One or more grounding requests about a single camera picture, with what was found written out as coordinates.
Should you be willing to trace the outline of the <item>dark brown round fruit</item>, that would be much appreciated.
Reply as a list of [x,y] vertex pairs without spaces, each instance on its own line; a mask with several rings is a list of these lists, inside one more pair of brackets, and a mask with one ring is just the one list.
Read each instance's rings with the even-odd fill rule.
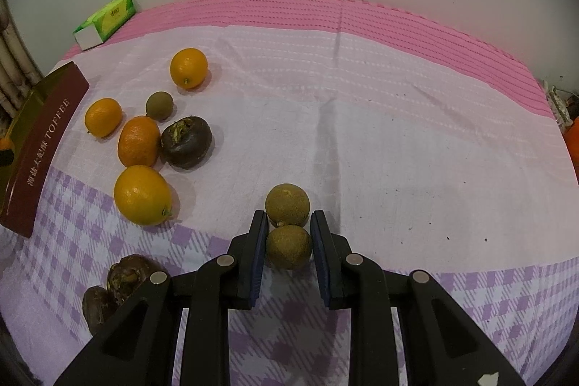
[[84,292],[83,315],[92,336],[102,329],[117,308],[113,294],[101,286],[89,287]]

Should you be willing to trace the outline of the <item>cracked dark passion fruit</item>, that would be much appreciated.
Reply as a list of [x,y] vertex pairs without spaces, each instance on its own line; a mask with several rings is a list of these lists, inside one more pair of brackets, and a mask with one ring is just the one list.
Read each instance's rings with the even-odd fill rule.
[[109,268],[107,290],[113,295],[117,305],[121,306],[156,271],[165,271],[156,260],[138,254],[124,256]]

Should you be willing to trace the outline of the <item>brown longan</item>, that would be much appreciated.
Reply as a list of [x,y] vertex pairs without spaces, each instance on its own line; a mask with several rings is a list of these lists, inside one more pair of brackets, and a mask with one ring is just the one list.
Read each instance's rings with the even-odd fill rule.
[[266,259],[279,270],[300,270],[312,253],[310,234],[301,226],[286,225],[273,229],[266,241]]
[[309,218],[310,200],[299,186],[291,183],[278,184],[266,196],[265,212],[274,227],[304,227]]

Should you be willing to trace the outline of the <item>dark orange mandarin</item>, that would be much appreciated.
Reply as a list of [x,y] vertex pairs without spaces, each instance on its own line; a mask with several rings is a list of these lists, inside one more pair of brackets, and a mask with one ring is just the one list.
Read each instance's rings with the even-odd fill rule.
[[154,166],[158,158],[161,133],[149,116],[139,115],[123,127],[118,141],[118,158],[123,166]]

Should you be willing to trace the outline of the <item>dark brown passion fruit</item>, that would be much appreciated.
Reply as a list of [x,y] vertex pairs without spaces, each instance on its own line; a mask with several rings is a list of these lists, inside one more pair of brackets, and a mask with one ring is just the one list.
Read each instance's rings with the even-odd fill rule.
[[161,152],[166,162],[180,169],[191,169],[206,156],[213,133],[200,116],[186,116],[161,133]]

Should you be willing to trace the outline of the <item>large yellow orange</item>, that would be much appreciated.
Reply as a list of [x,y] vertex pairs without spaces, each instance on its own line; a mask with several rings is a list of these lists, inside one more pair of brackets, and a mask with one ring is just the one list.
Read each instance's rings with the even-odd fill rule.
[[109,136],[122,122],[123,111],[112,98],[102,98],[94,102],[84,115],[87,132],[95,138]]

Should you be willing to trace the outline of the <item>green-brown longan with stem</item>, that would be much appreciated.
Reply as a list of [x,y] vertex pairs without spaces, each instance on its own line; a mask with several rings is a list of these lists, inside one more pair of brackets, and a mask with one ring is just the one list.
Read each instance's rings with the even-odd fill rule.
[[145,115],[157,122],[164,122],[172,115],[174,99],[165,91],[158,91],[149,96],[145,104]]

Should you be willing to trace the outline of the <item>small yellow orange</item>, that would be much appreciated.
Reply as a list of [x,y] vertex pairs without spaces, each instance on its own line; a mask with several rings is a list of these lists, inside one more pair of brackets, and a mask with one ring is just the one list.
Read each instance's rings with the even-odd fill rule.
[[209,71],[205,54],[196,48],[179,51],[170,62],[170,75],[176,86],[193,89],[206,79]]

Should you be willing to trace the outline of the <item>pink purple checked tablecloth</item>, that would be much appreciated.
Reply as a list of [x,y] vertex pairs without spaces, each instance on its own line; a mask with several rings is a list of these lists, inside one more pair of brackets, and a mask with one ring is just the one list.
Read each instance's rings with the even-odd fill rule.
[[53,383],[89,340],[88,287],[122,256],[195,270],[249,227],[268,191],[303,188],[355,252],[387,270],[423,268],[528,384],[567,342],[578,309],[578,183],[545,94],[499,49],[403,11],[348,0],[197,0],[141,12],[103,46],[73,48],[84,105],[128,118],[175,91],[169,65],[208,58],[177,118],[214,136],[194,169],[159,172],[164,225],[131,224],[113,202],[115,139],[71,120],[32,237],[1,233],[1,313],[32,374]]

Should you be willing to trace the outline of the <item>gold and maroon toffee tin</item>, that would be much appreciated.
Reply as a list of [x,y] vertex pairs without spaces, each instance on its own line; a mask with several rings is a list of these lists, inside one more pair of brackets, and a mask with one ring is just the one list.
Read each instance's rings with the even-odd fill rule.
[[79,67],[68,62],[31,89],[8,130],[15,157],[1,169],[2,227],[32,236],[52,159],[88,88]]

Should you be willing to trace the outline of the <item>orange plastic bag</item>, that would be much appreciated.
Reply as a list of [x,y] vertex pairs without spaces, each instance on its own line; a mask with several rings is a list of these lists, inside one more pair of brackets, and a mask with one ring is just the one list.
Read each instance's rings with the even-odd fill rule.
[[579,127],[577,123],[569,127],[563,135],[565,145],[571,162],[573,163],[575,173],[579,176]]

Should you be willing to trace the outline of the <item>beige patterned curtain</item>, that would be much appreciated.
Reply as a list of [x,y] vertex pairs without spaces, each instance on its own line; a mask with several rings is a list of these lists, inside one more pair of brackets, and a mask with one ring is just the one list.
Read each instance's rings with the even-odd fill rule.
[[1,111],[15,119],[42,74],[17,32],[7,0],[1,0],[0,21]]

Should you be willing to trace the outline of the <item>green tissue pack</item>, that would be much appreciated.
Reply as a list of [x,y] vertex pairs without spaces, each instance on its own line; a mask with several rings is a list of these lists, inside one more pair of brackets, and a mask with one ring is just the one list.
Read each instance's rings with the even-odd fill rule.
[[102,45],[135,13],[132,0],[113,0],[80,24],[73,32],[73,38],[81,51]]

